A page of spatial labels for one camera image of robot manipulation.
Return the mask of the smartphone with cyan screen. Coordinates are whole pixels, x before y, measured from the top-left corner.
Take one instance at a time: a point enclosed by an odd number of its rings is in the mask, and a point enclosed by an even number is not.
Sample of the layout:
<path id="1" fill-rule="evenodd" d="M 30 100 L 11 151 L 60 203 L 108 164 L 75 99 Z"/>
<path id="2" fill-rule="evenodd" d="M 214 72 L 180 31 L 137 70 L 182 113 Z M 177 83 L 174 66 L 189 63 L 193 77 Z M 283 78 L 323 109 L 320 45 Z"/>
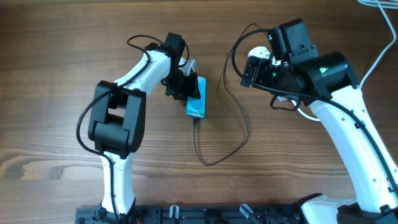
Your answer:
<path id="1" fill-rule="evenodd" d="M 186 114 L 196 118 L 204 118 L 206 110 L 206 78 L 198 77 L 198 90 L 200 99 L 188 97 Z"/>

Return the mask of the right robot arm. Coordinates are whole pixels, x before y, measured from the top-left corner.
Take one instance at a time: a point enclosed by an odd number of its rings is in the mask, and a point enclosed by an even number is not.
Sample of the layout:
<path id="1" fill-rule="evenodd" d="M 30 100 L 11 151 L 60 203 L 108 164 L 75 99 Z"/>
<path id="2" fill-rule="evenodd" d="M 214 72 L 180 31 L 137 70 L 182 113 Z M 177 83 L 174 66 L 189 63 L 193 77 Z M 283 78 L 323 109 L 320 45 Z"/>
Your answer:
<path id="1" fill-rule="evenodd" d="M 319 55 L 301 19 L 264 29 L 269 48 L 252 49 L 242 85 L 308 106 L 330 135 L 355 199 L 312 194 L 292 205 L 295 223 L 396 223 L 397 166 L 378 134 L 348 59 Z"/>

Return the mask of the white power strip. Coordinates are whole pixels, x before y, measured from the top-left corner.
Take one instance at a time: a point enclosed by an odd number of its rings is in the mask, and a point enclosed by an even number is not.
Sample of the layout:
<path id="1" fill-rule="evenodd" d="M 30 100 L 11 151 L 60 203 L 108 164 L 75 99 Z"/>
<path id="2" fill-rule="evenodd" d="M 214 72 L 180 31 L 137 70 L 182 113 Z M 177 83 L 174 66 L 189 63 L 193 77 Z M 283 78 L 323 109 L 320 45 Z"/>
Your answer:
<path id="1" fill-rule="evenodd" d="M 271 55 L 271 53 L 268 51 L 268 49 L 264 46 L 258 46 L 253 48 L 252 50 L 249 51 L 248 57 L 258 57 L 258 58 L 264 58 L 266 60 L 271 60 L 271 65 L 273 66 L 279 66 L 280 65 L 280 60 L 276 60 L 274 56 Z"/>

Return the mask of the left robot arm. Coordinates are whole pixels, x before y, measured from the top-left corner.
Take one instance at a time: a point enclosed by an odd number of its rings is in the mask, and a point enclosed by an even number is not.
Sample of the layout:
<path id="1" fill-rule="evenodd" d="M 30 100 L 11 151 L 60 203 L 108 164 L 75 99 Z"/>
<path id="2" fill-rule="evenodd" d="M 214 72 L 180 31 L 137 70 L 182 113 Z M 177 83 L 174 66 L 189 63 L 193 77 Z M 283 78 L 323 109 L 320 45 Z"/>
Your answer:
<path id="1" fill-rule="evenodd" d="M 183 59 L 188 46 L 181 35 L 168 33 L 142 49 L 139 63 L 114 82 L 101 81 L 95 88 L 88 138 L 101 158 L 104 197 L 99 217 L 108 223 L 131 220 L 136 198 L 132 190 L 132 160 L 141 145 L 146 125 L 146 101 L 158 85 L 175 100 L 200 100 L 198 75 L 192 60 Z"/>

